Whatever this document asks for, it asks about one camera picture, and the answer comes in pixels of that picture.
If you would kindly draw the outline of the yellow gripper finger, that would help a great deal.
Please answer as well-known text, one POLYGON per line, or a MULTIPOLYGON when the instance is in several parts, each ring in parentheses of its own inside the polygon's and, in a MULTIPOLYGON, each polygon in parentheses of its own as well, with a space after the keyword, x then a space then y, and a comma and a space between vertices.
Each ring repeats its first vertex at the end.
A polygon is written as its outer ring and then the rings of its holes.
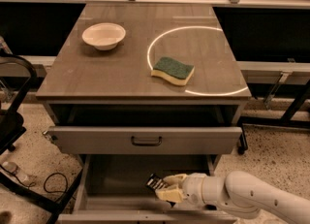
POLYGON ((166 182, 168 185, 181 184, 185 180, 186 177, 187 177, 186 174, 166 176, 164 178, 164 182, 166 182))
POLYGON ((181 203, 184 199, 183 190, 177 184, 166 188, 157 189, 155 193, 156 196, 162 201, 181 203))

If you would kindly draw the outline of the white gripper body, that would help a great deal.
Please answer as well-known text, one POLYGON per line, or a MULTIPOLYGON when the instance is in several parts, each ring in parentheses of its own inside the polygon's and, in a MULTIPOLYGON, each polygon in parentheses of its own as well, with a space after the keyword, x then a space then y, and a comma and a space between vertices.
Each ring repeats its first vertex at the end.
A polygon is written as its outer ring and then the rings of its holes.
POLYGON ((182 200, 193 206, 204 206, 202 190, 203 181, 206 178, 206 174, 193 173, 186 175, 180 185, 182 192, 182 200))

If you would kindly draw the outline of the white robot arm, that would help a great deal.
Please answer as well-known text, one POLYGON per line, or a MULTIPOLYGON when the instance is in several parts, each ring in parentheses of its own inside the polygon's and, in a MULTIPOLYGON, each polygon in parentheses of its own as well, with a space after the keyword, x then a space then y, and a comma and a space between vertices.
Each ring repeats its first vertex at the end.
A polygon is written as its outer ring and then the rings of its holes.
POLYGON ((244 219, 256 218, 263 209, 288 224, 310 224, 309 200, 242 171, 230 172, 226 177, 198 173, 167 176, 155 194, 162 201, 212 205, 244 219))

